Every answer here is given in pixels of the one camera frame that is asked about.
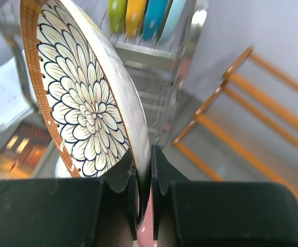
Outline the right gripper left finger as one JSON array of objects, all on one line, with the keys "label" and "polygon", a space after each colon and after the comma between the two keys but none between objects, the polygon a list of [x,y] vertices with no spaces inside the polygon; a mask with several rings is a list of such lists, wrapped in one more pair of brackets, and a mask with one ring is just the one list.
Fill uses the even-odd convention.
[{"label": "right gripper left finger", "polygon": [[102,175],[108,186],[121,196],[122,212],[126,217],[126,226],[130,230],[131,239],[137,239],[138,228],[138,184],[137,170],[133,162],[133,155],[128,149],[112,168]]}]

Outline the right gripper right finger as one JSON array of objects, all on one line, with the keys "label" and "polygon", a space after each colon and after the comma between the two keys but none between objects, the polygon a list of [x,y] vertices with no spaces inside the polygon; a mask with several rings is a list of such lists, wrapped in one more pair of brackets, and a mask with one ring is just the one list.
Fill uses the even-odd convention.
[{"label": "right gripper right finger", "polygon": [[188,182],[190,179],[188,179],[168,161],[163,150],[157,145],[151,146],[150,167],[153,240],[157,240],[163,208],[165,205],[164,201],[166,194],[168,193],[169,185],[172,182]]}]

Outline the brown floral pattern plate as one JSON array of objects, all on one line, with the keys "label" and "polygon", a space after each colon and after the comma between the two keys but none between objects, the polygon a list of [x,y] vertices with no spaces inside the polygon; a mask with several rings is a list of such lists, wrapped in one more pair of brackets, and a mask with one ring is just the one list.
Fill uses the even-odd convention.
[{"label": "brown floral pattern plate", "polygon": [[20,27],[40,111],[72,178],[100,177],[130,149],[144,215],[147,122],[116,50],[73,1],[20,1]]}]

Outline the steel dish rack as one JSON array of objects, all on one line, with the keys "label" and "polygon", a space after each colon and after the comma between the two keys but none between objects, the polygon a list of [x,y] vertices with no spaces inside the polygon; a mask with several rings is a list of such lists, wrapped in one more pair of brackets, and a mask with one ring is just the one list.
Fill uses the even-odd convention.
[{"label": "steel dish rack", "polygon": [[[164,146],[169,132],[163,129],[171,124],[178,99],[173,93],[181,90],[176,76],[186,56],[192,57],[198,46],[201,28],[205,22],[208,1],[187,1],[180,15],[180,21],[168,42],[153,38],[129,39],[124,34],[110,35],[110,41],[130,73],[145,110],[151,143]],[[11,49],[16,65],[19,85],[28,104],[36,97],[25,75],[28,72],[25,59],[21,58],[21,45],[15,37],[21,35],[20,2],[0,1],[0,33]]]}]

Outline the orange wooden shelf rack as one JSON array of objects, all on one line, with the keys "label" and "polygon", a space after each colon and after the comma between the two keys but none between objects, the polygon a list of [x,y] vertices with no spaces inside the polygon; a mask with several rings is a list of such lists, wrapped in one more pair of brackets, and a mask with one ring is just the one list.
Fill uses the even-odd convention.
[{"label": "orange wooden shelf rack", "polygon": [[237,93],[235,90],[229,87],[230,83],[236,84],[241,90],[247,93],[249,96],[257,100],[258,103],[266,107],[275,116],[285,121],[291,127],[298,131],[298,117],[287,110],[285,107],[280,105],[277,101],[272,99],[262,90],[254,86],[252,82],[246,79],[244,76],[237,73],[239,67],[247,60],[254,61],[257,65],[267,70],[270,74],[279,78],[284,84],[290,86],[294,90],[298,91],[298,82],[284,73],[274,64],[270,63],[267,59],[260,56],[254,51],[253,46],[249,46],[224,72],[223,81],[216,88],[216,90],[209,96],[209,98],[196,110],[193,119],[190,124],[179,134],[179,136],[173,141],[173,145],[181,151],[188,159],[190,159],[195,165],[197,165],[205,174],[215,181],[222,181],[222,177],[213,171],[209,165],[207,165],[201,158],[193,153],[183,142],[182,139],[185,135],[195,126],[200,124],[201,126],[208,129],[216,137],[218,137],[223,143],[230,147],[237,155],[241,156],[246,162],[252,167],[258,170],[261,174],[267,177],[269,180],[277,183],[281,183],[288,187],[291,192],[297,197],[298,200],[298,189],[291,185],[285,178],[277,174],[271,168],[268,167],[262,160],[251,153],[244,145],[237,142],[232,138],[226,131],[216,125],[209,117],[205,115],[209,107],[214,103],[217,97],[221,93],[226,93],[229,97],[235,100],[240,106],[244,107],[247,111],[261,120],[265,125],[271,128],[275,133],[279,134],[282,138],[288,141],[296,149],[298,149],[298,138],[293,134],[279,125],[272,118],[268,117],[262,110],[259,110],[256,106],[246,100],[243,96]]}]

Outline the white strawberry plate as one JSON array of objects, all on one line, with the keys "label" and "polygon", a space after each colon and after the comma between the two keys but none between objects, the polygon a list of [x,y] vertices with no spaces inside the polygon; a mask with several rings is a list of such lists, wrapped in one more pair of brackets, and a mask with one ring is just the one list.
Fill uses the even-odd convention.
[{"label": "white strawberry plate", "polygon": [[72,178],[71,174],[69,173],[62,157],[58,157],[55,171],[54,171],[54,177],[55,178]]}]

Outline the pink dotted plate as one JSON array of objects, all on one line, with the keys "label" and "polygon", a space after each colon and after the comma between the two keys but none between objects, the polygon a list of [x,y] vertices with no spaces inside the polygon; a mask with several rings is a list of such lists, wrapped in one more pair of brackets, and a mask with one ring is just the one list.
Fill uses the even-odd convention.
[{"label": "pink dotted plate", "polygon": [[153,240],[153,199],[152,189],[150,189],[150,195],[148,205],[145,213],[145,217],[140,229],[137,232],[137,240],[134,246],[138,247],[158,247],[157,241]]}]

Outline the dark paperback book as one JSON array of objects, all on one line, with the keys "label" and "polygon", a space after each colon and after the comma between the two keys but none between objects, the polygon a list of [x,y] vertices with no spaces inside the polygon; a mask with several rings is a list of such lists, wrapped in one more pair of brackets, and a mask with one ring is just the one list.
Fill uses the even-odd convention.
[{"label": "dark paperback book", "polygon": [[0,180],[34,178],[53,146],[46,128],[21,122],[0,149]]}]

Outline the stack of white papers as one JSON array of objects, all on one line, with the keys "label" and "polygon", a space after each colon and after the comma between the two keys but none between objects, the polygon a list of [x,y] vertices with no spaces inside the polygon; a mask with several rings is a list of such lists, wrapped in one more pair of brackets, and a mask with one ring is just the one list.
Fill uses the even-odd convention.
[{"label": "stack of white papers", "polygon": [[33,109],[22,94],[13,57],[0,66],[0,131],[5,131],[32,113]]}]

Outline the blue dotted plate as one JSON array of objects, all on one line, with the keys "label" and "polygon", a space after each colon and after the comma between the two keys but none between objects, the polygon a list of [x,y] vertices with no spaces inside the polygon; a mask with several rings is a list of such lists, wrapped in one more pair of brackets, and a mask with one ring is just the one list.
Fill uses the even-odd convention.
[{"label": "blue dotted plate", "polygon": [[143,40],[151,40],[162,24],[162,20],[168,5],[168,0],[149,0],[142,38]]}]

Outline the orange plate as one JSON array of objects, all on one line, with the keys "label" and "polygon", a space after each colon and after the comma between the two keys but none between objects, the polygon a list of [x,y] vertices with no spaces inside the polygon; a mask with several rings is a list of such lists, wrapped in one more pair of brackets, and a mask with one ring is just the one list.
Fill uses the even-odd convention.
[{"label": "orange plate", "polygon": [[140,35],[147,1],[128,0],[125,17],[125,30],[128,37]]}]

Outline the green plate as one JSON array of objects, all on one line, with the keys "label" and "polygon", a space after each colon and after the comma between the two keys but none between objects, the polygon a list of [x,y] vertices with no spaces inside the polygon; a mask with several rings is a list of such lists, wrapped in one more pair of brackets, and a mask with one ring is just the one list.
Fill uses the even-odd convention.
[{"label": "green plate", "polygon": [[125,32],[127,0],[108,0],[108,17],[111,33]]}]

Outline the light blue plate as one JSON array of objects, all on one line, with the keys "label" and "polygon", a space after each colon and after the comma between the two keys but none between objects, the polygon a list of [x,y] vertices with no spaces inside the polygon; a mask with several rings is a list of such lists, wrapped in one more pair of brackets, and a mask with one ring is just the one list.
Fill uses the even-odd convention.
[{"label": "light blue plate", "polygon": [[171,38],[185,3],[186,0],[171,1],[171,5],[168,8],[168,15],[165,21],[165,25],[159,38],[159,43],[167,42]]}]

